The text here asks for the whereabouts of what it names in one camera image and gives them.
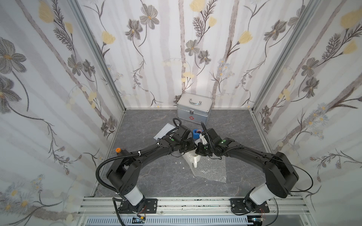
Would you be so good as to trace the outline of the white ceramic mug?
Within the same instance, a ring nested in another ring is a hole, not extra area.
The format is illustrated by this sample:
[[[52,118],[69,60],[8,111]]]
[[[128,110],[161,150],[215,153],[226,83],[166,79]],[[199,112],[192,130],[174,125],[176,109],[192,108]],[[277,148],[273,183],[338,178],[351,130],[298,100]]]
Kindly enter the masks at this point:
[[[201,159],[201,155],[197,154],[195,150],[190,152],[190,161],[194,168],[198,167],[198,162]]]

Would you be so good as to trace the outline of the clear bubble wrap sheet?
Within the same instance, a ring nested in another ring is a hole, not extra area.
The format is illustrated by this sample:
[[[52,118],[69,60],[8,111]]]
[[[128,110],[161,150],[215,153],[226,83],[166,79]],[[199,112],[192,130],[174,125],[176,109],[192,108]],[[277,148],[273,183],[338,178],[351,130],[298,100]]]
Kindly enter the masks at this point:
[[[201,159],[198,162],[198,167],[194,168],[190,161],[190,152],[185,153],[182,157],[190,166],[194,176],[222,183],[226,182],[227,176],[225,159],[220,160],[218,158],[201,156]]]

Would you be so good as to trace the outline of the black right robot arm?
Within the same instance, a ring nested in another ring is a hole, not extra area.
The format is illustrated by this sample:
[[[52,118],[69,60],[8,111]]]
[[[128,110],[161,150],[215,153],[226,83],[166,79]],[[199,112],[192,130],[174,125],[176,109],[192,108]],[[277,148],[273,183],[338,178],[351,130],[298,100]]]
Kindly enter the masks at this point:
[[[265,174],[266,182],[253,188],[243,200],[243,208],[254,212],[274,197],[286,198],[299,180],[299,175],[285,154],[261,152],[231,138],[221,138],[214,129],[200,134],[197,154],[231,157],[256,167]]]

